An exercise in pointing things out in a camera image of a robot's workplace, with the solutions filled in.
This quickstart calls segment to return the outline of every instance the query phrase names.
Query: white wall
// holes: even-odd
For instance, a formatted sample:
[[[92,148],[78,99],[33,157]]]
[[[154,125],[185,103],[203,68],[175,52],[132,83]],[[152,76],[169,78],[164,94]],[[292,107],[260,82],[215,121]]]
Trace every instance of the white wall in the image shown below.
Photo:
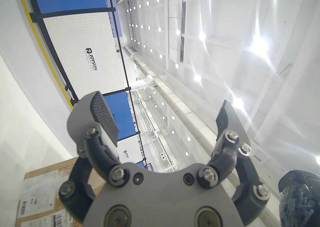
[[[25,173],[72,156],[33,108],[1,56],[0,75],[0,219],[1,226],[11,227]]]

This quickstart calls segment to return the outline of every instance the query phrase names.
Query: white pegboard panel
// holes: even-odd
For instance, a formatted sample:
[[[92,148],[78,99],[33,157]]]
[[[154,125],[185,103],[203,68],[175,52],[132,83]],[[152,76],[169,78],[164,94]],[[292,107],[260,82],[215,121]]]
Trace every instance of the white pegboard panel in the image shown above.
[[[44,23],[79,99],[93,91],[104,94],[125,87],[107,12],[45,18]]]

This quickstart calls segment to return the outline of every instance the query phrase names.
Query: recessed ceiling light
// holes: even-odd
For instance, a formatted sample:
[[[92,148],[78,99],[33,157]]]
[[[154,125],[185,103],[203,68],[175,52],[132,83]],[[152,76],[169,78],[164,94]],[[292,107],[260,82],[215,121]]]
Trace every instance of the recessed ceiling light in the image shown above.
[[[199,39],[202,40],[202,41],[204,41],[205,38],[206,38],[205,33],[204,33],[203,31],[201,31],[201,32],[199,33]]]
[[[239,109],[243,108],[243,101],[240,98],[235,97],[233,99],[232,104],[235,108],[239,108]]]
[[[200,81],[201,81],[201,76],[195,74],[195,75],[194,75],[194,80],[195,80],[196,82],[200,82]]]

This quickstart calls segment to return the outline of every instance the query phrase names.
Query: bolt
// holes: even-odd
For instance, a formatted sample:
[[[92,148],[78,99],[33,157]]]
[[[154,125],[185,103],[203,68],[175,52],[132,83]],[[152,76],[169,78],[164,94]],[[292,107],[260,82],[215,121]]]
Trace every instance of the bolt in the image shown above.
[[[112,179],[114,181],[118,181],[120,179],[122,179],[125,175],[125,172],[122,168],[118,167],[117,169],[114,170],[113,174],[112,174]]]

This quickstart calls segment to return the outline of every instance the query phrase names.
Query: screw head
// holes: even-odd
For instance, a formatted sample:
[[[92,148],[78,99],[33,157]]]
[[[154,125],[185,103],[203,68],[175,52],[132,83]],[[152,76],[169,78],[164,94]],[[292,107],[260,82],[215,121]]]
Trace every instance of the screw head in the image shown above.
[[[95,132],[96,132],[96,128],[95,127],[91,127],[86,131],[85,134],[90,136],[90,135],[95,134]]]
[[[112,179],[114,181],[118,181],[120,179],[122,179],[125,175],[125,172],[122,168],[118,167],[116,170],[113,171],[113,174],[112,174]]]

